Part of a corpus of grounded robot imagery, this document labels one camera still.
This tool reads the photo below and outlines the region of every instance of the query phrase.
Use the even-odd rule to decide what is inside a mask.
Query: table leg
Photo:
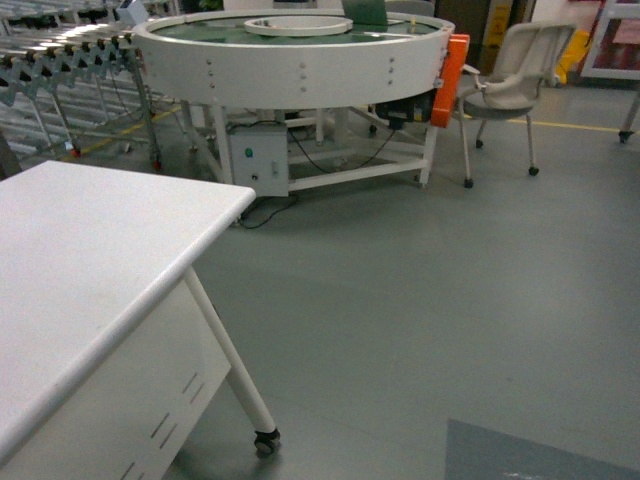
[[[229,145],[229,134],[227,133],[227,114],[221,105],[213,106],[213,119],[216,124],[216,141],[220,156],[220,166],[222,167],[222,181],[227,185],[233,185],[233,175],[231,173],[231,147]]]
[[[629,137],[633,135],[631,131],[631,125],[633,124],[633,120],[636,118],[636,114],[638,113],[638,108],[640,107],[640,84],[638,85],[638,90],[636,92],[636,96],[633,99],[633,103],[631,104],[631,108],[627,113],[627,118],[624,121],[624,125],[620,129],[618,136],[620,137],[620,143],[627,143]]]
[[[333,139],[338,147],[344,147],[349,135],[349,109],[336,108],[334,112],[336,120]]]
[[[142,81],[142,74],[140,72],[140,65],[138,63],[138,56],[136,51],[132,48],[126,50],[127,66],[133,77],[138,97],[140,98],[140,108],[142,110],[142,119],[144,121],[147,135],[149,136],[149,160],[154,169],[160,170],[162,163],[160,161],[160,147],[158,145],[158,138],[156,137],[155,129],[153,128],[153,118],[151,117],[151,103],[147,97],[147,91]]]
[[[189,267],[184,275],[184,280],[231,364],[227,381],[256,431],[254,442],[256,448],[262,453],[273,453],[280,444],[280,432],[278,432],[267,406],[251,380],[249,372],[242,363],[240,355],[231,342],[193,267]]]
[[[433,153],[436,149],[436,138],[438,136],[438,127],[429,126],[424,139],[424,150],[422,153],[422,159],[425,160],[426,166],[420,170],[418,182],[424,188],[429,181],[429,174],[431,173],[431,167],[433,166]]]

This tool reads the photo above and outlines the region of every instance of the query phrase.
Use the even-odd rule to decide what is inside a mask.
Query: white table
[[[47,162],[0,183],[0,479],[160,478],[226,378],[279,433],[191,264],[251,189]]]

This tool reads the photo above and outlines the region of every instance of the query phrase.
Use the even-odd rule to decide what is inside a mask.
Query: yellow sign
[[[493,9],[491,22],[488,25],[486,45],[489,47],[499,47],[502,45],[504,34],[509,26],[510,5],[498,5]]]

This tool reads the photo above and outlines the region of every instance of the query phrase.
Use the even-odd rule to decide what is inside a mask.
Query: green conveyor belt
[[[202,20],[184,23],[171,27],[159,28],[153,33],[162,37],[195,42],[228,43],[235,45],[342,45],[360,42],[379,42],[395,37],[390,34],[426,35],[436,32],[439,26],[417,23],[413,29],[408,21],[392,21],[385,31],[378,25],[354,25],[353,29],[337,35],[316,37],[267,37],[249,33],[244,29],[244,22],[259,17],[235,17],[215,20]]]

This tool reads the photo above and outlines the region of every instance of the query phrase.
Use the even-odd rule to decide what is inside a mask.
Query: caster wheel
[[[627,140],[629,140],[629,137],[633,135],[633,132],[623,132],[620,131],[620,133],[618,133],[618,136],[620,137],[620,143],[627,143]]]
[[[277,428],[271,433],[256,432],[256,439],[253,444],[258,455],[271,455],[280,447],[280,432]]]

